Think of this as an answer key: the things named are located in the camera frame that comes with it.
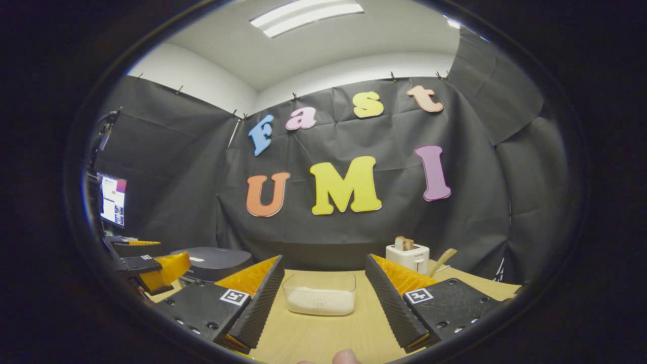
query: white powder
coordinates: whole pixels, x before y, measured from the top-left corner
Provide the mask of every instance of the white powder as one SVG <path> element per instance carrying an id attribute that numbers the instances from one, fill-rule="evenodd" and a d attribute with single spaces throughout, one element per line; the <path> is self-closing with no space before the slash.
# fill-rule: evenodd
<path id="1" fill-rule="evenodd" d="M 355 309 L 355 292 L 297 287 L 285 291 L 290 311 L 310 315 L 347 315 Z"/>

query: finger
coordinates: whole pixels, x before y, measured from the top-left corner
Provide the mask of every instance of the finger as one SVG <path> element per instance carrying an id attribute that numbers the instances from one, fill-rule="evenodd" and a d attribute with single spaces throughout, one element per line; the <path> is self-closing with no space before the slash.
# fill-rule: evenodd
<path id="1" fill-rule="evenodd" d="M 333 364 L 361 364 L 351 349 L 345 349 L 333 357 Z"/>

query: white wall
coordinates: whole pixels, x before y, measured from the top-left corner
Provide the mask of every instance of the white wall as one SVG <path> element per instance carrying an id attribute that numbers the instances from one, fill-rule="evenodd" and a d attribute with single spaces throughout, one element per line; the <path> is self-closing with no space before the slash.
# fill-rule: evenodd
<path id="1" fill-rule="evenodd" d="M 251 114 L 256 91 L 248 84 L 206 58 L 169 43 L 162 43 L 139 61 L 128 75 L 168 86 L 182 87 L 182 93 L 191 95 L 232 112 Z"/>
<path id="2" fill-rule="evenodd" d="M 260 92 L 252 113 L 292 98 L 353 82 L 398 77 L 446 76 L 454 56 L 436 53 L 388 53 L 353 58 L 297 74 Z"/>

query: foam letter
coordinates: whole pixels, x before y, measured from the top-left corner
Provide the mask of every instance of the foam letter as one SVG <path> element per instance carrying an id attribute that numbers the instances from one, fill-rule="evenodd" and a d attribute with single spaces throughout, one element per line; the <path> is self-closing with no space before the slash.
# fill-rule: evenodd
<path id="1" fill-rule="evenodd" d="M 314 119 L 314 113 L 316 112 L 315 108 L 294 110 L 290 115 L 292 118 L 285 123 L 285 128 L 288 130 L 312 128 L 317 123 L 317 120 Z"/>
<path id="2" fill-rule="evenodd" d="M 378 100 L 380 95 L 376 92 L 360 92 L 353 96 L 353 111 L 358 117 L 376 117 L 384 111 L 384 105 Z"/>
<path id="3" fill-rule="evenodd" d="M 351 161 L 344 179 L 331 163 L 318 163 L 310 167 L 310 173 L 314 174 L 316 182 L 316 204 L 313 207 L 313 214 L 330 215 L 333 213 L 333 206 L 328 200 L 329 194 L 341 212 L 346 211 L 351 194 L 355 195 L 351 210 L 364 212 L 381 209 L 382 202 L 375 195 L 373 183 L 374 165 L 375 158 L 373 157 L 357 157 Z"/>
<path id="4" fill-rule="evenodd" d="M 290 178 L 288 172 L 280 172 L 272 175 L 274 181 L 274 197 L 269 205 L 261 204 L 261 190 L 267 181 L 265 176 L 252 176 L 247 179 L 249 189 L 247 190 L 247 211 L 254 216 L 268 218 L 281 210 L 283 197 L 285 196 L 285 181 Z"/>
<path id="5" fill-rule="evenodd" d="M 421 109 L 430 113 L 437 113 L 443 109 L 440 102 L 432 101 L 433 90 L 426 90 L 423 86 L 414 86 L 406 92 L 407 95 L 413 96 Z"/>
<path id="6" fill-rule="evenodd" d="M 270 139 L 266 138 L 272 135 L 272 126 L 269 124 L 272 120 L 274 120 L 274 117 L 272 115 L 267 115 L 249 131 L 249 134 L 247 134 L 252 137 L 252 141 L 254 141 L 254 147 L 256 148 L 254 150 L 254 155 L 259 155 L 272 142 Z"/>
<path id="7" fill-rule="evenodd" d="M 426 201 L 434 201 L 449 197 L 452 190 L 445 185 L 443 166 L 441 165 L 441 153 L 443 149 L 439 146 L 421 146 L 415 150 L 415 154 L 422 159 L 424 177 L 427 180 L 427 191 L 424 191 Z"/>

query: blue letter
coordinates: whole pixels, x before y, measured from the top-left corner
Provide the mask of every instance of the blue letter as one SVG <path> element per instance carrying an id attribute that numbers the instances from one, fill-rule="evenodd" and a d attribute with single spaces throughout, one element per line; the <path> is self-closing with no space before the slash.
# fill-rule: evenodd
<path id="1" fill-rule="evenodd" d="M 249 131 L 248 135 L 252 137 L 252 141 L 254 141 L 254 146 L 256 147 L 254 155 L 259 155 L 270 145 L 271 140 L 265 137 L 272 135 L 272 126 L 269 124 L 272 120 L 274 120 L 274 117 L 267 115 Z"/>

